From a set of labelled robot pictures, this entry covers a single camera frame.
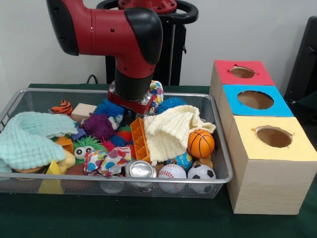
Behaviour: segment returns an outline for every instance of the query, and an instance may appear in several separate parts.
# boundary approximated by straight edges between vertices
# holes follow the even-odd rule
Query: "white wall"
[[[101,0],[84,0],[95,7]],[[210,84],[220,60],[261,60],[284,93],[316,0],[188,0],[199,20],[187,25],[181,85]],[[105,82],[104,57],[65,54],[45,0],[3,0],[0,7],[0,110],[29,83],[84,83],[94,73]]]

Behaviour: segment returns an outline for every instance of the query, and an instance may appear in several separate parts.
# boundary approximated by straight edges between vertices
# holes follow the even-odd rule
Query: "table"
[[[107,85],[30,87],[107,89]],[[165,92],[208,93],[209,87],[170,86]],[[213,199],[0,194],[1,237],[313,238],[317,182],[298,216],[235,215],[226,186]]]

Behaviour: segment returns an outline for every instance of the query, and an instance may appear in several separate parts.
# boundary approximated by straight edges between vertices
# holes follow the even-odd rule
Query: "black steering wheel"
[[[162,23],[165,24],[190,24],[198,19],[198,9],[189,2],[176,0],[177,9],[185,13],[163,13],[158,14]],[[105,0],[97,5],[97,9],[112,9],[118,7],[118,0]]]

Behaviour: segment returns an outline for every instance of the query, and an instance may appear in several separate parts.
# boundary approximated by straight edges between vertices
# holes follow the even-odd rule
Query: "metal mesh basket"
[[[180,97],[200,111],[201,118],[216,125],[212,162],[217,179],[120,178],[0,173],[0,192],[148,197],[214,198],[232,178],[232,166],[214,100],[205,94],[165,93],[164,99]],[[0,115],[0,132],[21,112],[50,113],[62,99],[98,105],[107,91],[25,89],[17,92]]]

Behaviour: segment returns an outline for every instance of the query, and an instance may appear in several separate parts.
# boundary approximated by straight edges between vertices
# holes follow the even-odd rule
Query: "orange waffle block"
[[[151,163],[150,153],[147,147],[147,139],[144,132],[143,119],[136,118],[135,121],[131,123],[130,127],[137,160],[143,160]]]

